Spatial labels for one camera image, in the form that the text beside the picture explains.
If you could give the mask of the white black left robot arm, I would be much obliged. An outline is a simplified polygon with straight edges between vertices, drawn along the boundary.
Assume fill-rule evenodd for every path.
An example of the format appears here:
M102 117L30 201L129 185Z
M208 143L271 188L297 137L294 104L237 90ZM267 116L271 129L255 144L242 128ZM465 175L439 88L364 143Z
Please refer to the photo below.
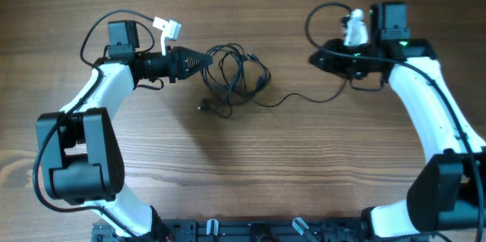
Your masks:
M135 20L111 21L109 44L85 87L58 112L36 122L39 153L34 162L36 195L63 200L63 211L91 210L112 226L119 240L172 241L156 210L125 183L122 153L112 127L119 106L140 80L185 80L212 64L211 56L185 47L141 51Z

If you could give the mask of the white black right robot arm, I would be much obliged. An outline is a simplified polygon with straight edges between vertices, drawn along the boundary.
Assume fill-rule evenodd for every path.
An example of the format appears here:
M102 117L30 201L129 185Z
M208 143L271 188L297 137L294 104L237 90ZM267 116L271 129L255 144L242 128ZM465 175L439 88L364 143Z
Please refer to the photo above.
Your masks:
M466 120L429 41L412 38L402 2L347 8L342 38L315 46L310 63L353 82L379 74L401 99L424 152L425 166L406 197L366 211L370 234L386 240L485 227L485 141Z

